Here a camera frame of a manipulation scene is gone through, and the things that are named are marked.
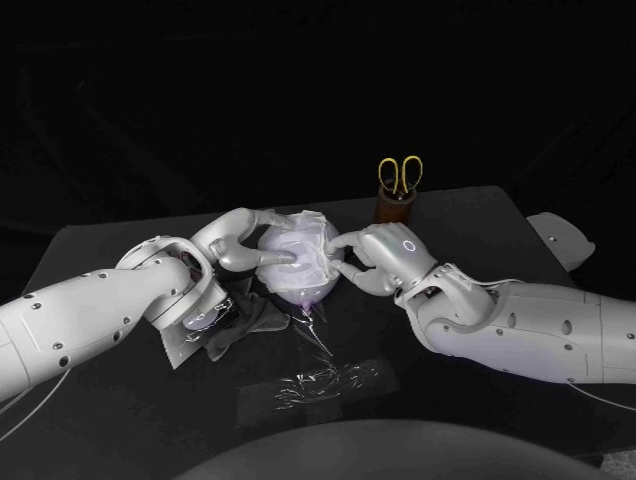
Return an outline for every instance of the dark gray table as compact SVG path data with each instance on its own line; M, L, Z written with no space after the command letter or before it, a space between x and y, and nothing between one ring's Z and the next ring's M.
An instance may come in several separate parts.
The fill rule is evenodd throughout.
M278 208L321 211L341 232L372 222L374 199ZM70 226L56 235L27 285L33 291L111 268L154 235L188 237L220 215ZM409 224L432 255L480 280L520 278L572 286L522 213L497 187L422 193ZM415 418L471 425L568 454L636 447L636 413L553 385L435 355L410 332L392 298L340 281L324 300L328 346L340 362L386 359L399 390L340 405L341 420ZM291 330L252 334L217 363L203 352L173 371L145 324L77 366L30 421L0 444L0 478L170 478L210 456L307 423L295 415L236 426L237 391L295 373ZM0 433L54 385L40 385L1 417ZM620 387L636 392L636 387Z

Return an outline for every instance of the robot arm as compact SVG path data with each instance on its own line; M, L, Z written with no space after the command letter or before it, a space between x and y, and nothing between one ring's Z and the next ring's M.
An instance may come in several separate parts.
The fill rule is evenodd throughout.
M547 382L636 384L636 302L517 280L477 282L438 264L400 224L346 234L330 248L344 245L377 268L334 266L369 293L393 291L428 350Z
M115 346L141 318L164 341L168 327L210 329L230 308L213 263L242 271L295 261L289 253L239 244L263 224L291 228L272 212L233 210L191 241L155 237L115 269L85 273L0 306L0 402Z

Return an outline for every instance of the pen holder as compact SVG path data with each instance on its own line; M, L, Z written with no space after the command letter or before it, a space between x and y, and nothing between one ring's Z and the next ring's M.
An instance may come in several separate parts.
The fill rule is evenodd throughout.
M418 192L415 189L403 195L393 195L385 187L379 186L377 207L374 210L374 223L408 223Z

